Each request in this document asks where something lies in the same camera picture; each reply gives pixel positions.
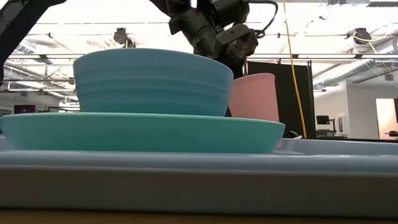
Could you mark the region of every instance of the black cable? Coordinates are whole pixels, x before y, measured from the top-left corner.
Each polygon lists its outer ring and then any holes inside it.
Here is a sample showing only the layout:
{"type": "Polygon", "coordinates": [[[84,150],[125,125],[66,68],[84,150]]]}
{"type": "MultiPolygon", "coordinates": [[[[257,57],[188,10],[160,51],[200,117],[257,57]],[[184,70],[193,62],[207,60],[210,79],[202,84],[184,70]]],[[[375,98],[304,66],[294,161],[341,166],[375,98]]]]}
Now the black cable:
{"type": "Polygon", "coordinates": [[[272,17],[272,19],[268,22],[268,24],[262,29],[262,30],[254,30],[256,32],[257,38],[263,38],[266,36],[266,29],[268,29],[269,26],[271,26],[271,24],[274,22],[275,16],[278,13],[278,4],[274,1],[271,0],[249,0],[248,3],[254,3],[254,4],[271,4],[275,6],[275,13],[274,16],[272,17]]]}

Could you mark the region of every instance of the black curtain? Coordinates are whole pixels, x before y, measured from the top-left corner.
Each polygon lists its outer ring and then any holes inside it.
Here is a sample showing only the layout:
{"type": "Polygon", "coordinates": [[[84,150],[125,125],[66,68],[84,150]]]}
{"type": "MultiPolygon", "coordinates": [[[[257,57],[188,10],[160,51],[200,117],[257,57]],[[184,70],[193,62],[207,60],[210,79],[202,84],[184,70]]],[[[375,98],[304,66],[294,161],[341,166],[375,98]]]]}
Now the black curtain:
{"type": "Polygon", "coordinates": [[[397,118],[397,123],[398,123],[398,99],[394,99],[394,105],[396,108],[396,118],[397,118]]]}
{"type": "MultiPolygon", "coordinates": [[[[295,65],[295,74],[302,104],[305,129],[308,138],[315,137],[315,112],[313,104],[312,69],[295,65]]],[[[299,103],[294,87],[292,66],[276,63],[248,62],[248,75],[272,73],[275,75],[275,87],[278,102],[279,121],[286,125],[284,137],[290,131],[303,135],[299,103]]]]}

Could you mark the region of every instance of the light blue tray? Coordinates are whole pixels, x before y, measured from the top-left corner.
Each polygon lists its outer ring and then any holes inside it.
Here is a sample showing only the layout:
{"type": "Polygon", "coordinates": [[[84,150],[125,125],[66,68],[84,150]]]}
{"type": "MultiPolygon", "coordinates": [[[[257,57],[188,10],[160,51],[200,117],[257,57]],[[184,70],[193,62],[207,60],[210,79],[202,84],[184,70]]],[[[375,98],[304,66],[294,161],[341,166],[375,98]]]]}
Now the light blue tray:
{"type": "Polygon", "coordinates": [[[398,144],[388,143],[160,154],[20,151],[0,138],[0,181],[0,207],[398,218],[398,144]]]}

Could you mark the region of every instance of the bowl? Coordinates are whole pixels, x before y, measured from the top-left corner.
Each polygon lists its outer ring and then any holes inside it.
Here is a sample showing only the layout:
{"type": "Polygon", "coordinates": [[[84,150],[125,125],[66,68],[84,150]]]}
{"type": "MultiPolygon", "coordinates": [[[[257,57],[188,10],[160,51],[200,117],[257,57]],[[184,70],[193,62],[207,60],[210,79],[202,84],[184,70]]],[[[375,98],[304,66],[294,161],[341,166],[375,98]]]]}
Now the bowl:
{"type": "Polygon", "coordinates": [[[224,116],[233,73],[212,59],[159,49],[112,49],[73,64],[82,112],[224,116]]]}

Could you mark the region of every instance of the wooden table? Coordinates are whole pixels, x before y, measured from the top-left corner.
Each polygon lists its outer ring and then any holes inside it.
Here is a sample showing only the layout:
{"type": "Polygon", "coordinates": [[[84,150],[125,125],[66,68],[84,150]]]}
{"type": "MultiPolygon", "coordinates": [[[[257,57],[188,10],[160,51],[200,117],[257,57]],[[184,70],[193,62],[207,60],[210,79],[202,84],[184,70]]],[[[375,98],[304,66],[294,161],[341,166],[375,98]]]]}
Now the wooden table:
{"type": "Polygon", "coordinates": [[[182,215],[164,213],[83,212],[61,210],[0,210],[1,224],[169,224],[169,223],[231,223],[231,224],[390,224],[394,220],[348,218],[255,217],[221,215],[182,215]]]}

